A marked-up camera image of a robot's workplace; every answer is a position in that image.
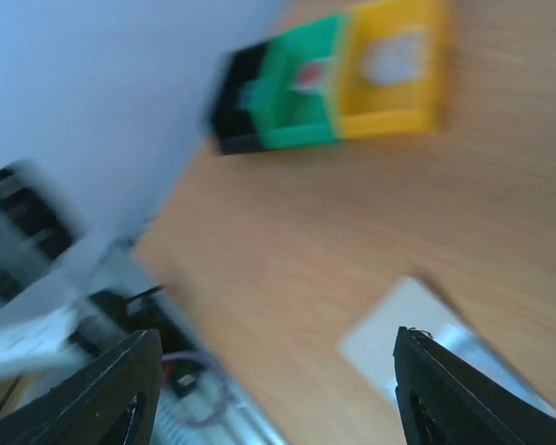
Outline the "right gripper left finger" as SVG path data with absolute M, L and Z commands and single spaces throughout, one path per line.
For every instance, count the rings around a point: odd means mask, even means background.
M 156 329 L 136 331 L 0 420 L 0 444 L 148 444 L 162 384 Z

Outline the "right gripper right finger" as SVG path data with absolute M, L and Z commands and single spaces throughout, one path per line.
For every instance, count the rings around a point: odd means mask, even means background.
M 409 444 L 556 444 L 556 418 L 436 348 L 401 355 L 396 395 Z

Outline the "beige card holder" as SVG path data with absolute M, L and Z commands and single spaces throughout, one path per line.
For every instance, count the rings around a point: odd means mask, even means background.
M 337 346 L 345 359 L 393 406 L 402 377 L 395 355 L 436 348 L 462 360 L 497 385 L 556 418 L 551 405 L 423 281 L 400 278 Z

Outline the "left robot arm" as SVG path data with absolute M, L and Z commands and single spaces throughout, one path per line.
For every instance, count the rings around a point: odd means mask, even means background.
M 29 160 L 0 168 L 0 380 L 82 362 L 76 333 L 102 350 L 122 341 L 89 298 L 127 253 L 114 235 L 82 228 Z

